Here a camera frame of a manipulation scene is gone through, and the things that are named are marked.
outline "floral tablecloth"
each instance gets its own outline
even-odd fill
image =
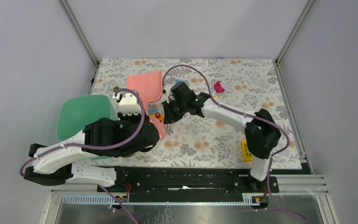
[[[267,109],[291,138],[290,147],[275,156],[273,168],[301,168],[288,112],[270,59],[103,59],[92,94],[111,98],[115,86],[126,87],[128,75],[155,70],[162,70],[164,74],[170,67],[181,63],[199,69],[211,86],[221,81],[226,91],[214,93],[220,102],[251,112]],[[196,94],[207,92],[204,80],[189,68],[176,68],[168,76],[165,80],[167,90],[177,80],[183,80]],[[112,104],[117,109],[117,103],[112,100]],[[163,114],[161,103],[153,103],[151,107]],[[138,152],[130,158],[90,159],[83,162],[99,166],[251,167],[250,162],[242,160],[240,142],[245,136],[221,121],[186,115],[177,123],[166,125],[165,130],[167,136],[150,152]],[[282,148],[284,144],[282,136],[274,150]]]

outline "pink dustpan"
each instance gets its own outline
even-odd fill
[[[146,115],[149,115],[149,103],[159,101],[163,95],[163,72],[159,70],[128,76],[127,88],[138,91]],[[160,139],[163,139],[166,136],[164,124],[155,117],[151,117],[150,122],[156,126]]]

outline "gray floor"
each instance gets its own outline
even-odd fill
[[[312,196],[276,196],[284,208],[302,213],[307,223],[322,224],[318,205]],[[299,224],[279,211],[244,212],[248,206],[127,206],[139,224]],[[103,205],[62,204],[57,224],[132,224],[120,213]]]

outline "leaf pattern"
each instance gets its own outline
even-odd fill
[[[275,122],[293,139],[289,114],[283,102],[281,89],[270,59],[110,59],[101,61],[91,94],[103,94],[111,98],[113,88],[126,87],[128,75],[150,71],[167,71],[177,64],[188,64],[200,70],[209,85],[221,81],[226,90],[215,93],[220,102],[242,108],[247,112],[267,109]],[[198,73],[185,67],[173,69],[166,77],[164,89],[169,91],[176,80],[183,80],[196,94],[207,92],[207,86]],[[162,96],[167,99],[169,93]],[[112,101],[115,110],[117,103]],[[161,102],[157,110],[164,114]],[[156,166],[156,167],[205,167],[249,168],[251,163],[242,161],[240,142],[245,136],[240,130],[212,119],[185,115],[175,124],[166,125],[167,136],[151,151],[137,152],[129,158],[101,157],[83,160],[97,166]],[[282,137],[274,150],[286,144]],[[275,156],[273,168],[301,168],[295,144]]]

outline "green object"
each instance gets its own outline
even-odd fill
[[[87,95],[65,102],[58,115],[57,138],[64,141],[100,118],[118,120],[109,98],[104,95]]]

